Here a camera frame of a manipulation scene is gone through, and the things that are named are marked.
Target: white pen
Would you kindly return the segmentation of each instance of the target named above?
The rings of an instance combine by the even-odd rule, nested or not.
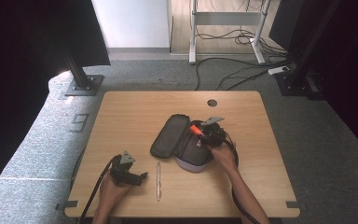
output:
[[[157,163],[157,201],[161,198],[161,168],[159,162]]]

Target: light wood table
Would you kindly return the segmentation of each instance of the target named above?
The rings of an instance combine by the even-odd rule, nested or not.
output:
[[[217,106],[209,106],[215,100]],[[112,217],[238,217],[231,185],[223,169],[211,161],[192,174],[174,157],[159,160],[150,147],[167,119],[185,114],[190,119],[224,117],[219,124],[237,144],[243,179],[269,217],[297,217],[298,208],[280,150],[256,91],[110,91],[103,98],[89,143],[68,201],[78,201],[65,214],[80,217],[104,166],[128,150],[136,159],[130,171],[149,172],[141,187],[133,187]],[[157,163],[161,163],[162,196],[158,202]],[[92,217],[98,193],[91,204]]]

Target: case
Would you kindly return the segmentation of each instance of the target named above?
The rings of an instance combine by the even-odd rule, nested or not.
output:
[[[183,169],[201,172],[213,155],[206,146],[197,146],[199,138],[190,131],[191,125],[200,123],[200,120],[190,121],[186,115],[170,116],[150,148],[150,153],[161,159],[174,156]]]

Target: power strip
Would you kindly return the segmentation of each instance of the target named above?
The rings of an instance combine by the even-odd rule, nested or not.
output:
[[[274,74],[278,74],[278,73],[282,73],[282,72],[287,72],[290,69],[286,66],[282,66],[282,67],[277,67],[277,68],[271,68],[268,70],[268,73],[270,75],[274,75]]]

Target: white wall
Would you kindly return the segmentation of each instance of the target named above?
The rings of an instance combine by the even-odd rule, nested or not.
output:
[[[168,48],[171,0],[92,0],[107,48]]]

